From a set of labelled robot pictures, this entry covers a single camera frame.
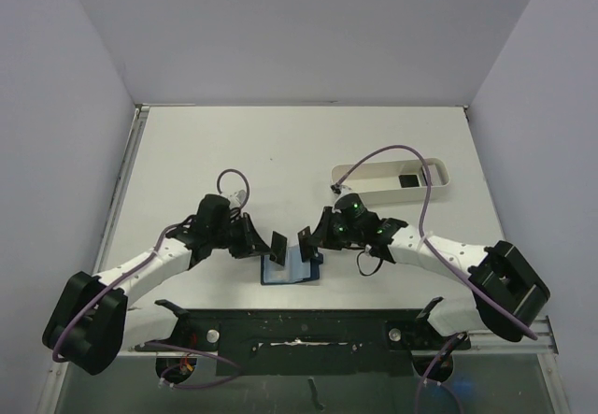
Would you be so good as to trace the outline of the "black credit card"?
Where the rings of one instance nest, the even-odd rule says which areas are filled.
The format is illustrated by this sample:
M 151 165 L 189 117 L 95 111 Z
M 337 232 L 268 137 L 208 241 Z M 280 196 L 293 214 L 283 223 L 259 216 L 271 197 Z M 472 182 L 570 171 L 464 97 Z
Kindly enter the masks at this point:
M 269 260 L 284 266 L 286 263 L 288 239 L 279 232 L 273 231 L 271 236 Z

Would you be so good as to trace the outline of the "blue card holder wallet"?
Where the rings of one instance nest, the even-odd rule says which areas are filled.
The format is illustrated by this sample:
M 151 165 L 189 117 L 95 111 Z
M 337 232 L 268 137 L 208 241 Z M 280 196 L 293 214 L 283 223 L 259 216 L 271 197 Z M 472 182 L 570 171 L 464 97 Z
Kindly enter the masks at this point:
M 261 284 L 288 285 L 318 280 L 323 262 L 324 254 L 318 250 L 314 256 L 303 261 L 298 245 L 287 249 L 284 265 L 271 261 L 268 255 L 262 256 Z

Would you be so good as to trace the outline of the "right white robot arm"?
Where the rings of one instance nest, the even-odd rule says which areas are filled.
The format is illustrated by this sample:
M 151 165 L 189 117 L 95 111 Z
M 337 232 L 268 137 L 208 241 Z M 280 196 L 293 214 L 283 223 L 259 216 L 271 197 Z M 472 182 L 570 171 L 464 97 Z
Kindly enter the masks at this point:
M 416 324 L 417 339 L 429 348 L 478 330 L 510 342 L 535 340 L 532 324 L 550 298 L 546 283 L 513 244 L 471 245 L 426 233 L 406 221 L 379 217 L 355 193 L 323 209 L 307 242 L 327 250 L 356 248 L 381 262 L 415 266 L 465 286 L 470 296 L 436 297 Z

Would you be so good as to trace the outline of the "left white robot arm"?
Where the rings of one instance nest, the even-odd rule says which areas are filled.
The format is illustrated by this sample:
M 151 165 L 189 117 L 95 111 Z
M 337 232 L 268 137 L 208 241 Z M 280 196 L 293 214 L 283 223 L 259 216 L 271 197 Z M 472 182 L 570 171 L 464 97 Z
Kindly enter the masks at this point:
M 95 275 L 73 275 L 43 331 L 43 345 L 54 362 L 69 362 L 90 375 L 108 368 L 121 350 L 153 339 L 171 350 L 182 348 L 191 334 L 187 322 L 167 307 L 134 313 L 133 306 L 213 250 L 226 250 L 235 259 L 271 252 L 248 213 L 227 197 L 208 194 L 196 213 L 166 226 L 149 250 Z

